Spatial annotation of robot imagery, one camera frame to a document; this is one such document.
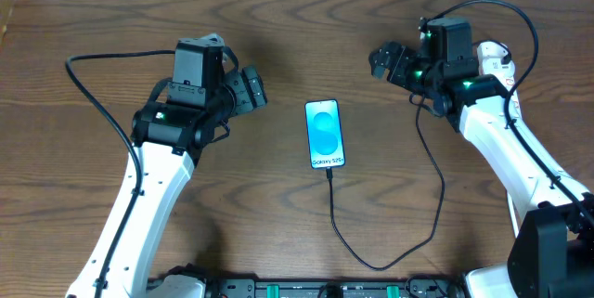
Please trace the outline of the blue Galaxy smartphone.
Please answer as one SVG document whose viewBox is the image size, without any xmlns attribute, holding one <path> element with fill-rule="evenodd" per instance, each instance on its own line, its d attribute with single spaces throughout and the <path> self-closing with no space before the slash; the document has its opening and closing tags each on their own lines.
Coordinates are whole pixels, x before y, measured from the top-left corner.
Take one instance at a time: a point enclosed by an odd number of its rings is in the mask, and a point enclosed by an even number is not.
<svg viewBox="0 0 594 298">
<path fill-rule="evenodd" d="M 339 104 L 336 99 L 304 104 L 310 164 L 313 169 L 346 164 Z"/>
</svg>

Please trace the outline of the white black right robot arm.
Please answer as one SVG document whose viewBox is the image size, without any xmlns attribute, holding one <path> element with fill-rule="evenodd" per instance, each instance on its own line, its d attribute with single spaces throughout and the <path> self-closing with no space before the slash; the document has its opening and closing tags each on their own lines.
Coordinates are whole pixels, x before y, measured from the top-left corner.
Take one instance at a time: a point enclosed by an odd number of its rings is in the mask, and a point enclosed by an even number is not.
<svg viewBox="0 0 594 298">
<path fill-rule="evenodd" d="M 590 297 L 593 195 L 568 175 L 523 122 L 515 65 L 498 41 L 473 41 L 464 18 L 423 19 L 418 49 L 384 43 L 373 76 L 433 101 L 484 156 L 522 224 L 506 263 L 464 277 L 470 297 Z"/>
</svg>

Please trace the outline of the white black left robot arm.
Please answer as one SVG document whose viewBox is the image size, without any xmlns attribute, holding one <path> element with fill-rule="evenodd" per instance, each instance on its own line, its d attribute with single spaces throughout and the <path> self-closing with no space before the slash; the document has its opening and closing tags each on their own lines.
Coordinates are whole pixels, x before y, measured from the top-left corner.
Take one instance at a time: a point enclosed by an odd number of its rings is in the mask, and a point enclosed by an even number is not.
<svg viewBox="0 0 594 298">
<path fill-rule="evenodd" d="M 267 103 L 261 77 L 241 69 L 216 33 L 182 38 L 173 75 L 158 81 L 127 135 L 106 109 L 92 104 L 113 126 L 129 157 L 122 186 L 97 245 L 70 297 L 205 297 L 207 282 L 187 267 L 152 280 L 150 269 L 163 231 L 215 130 Z"/>
</svg>

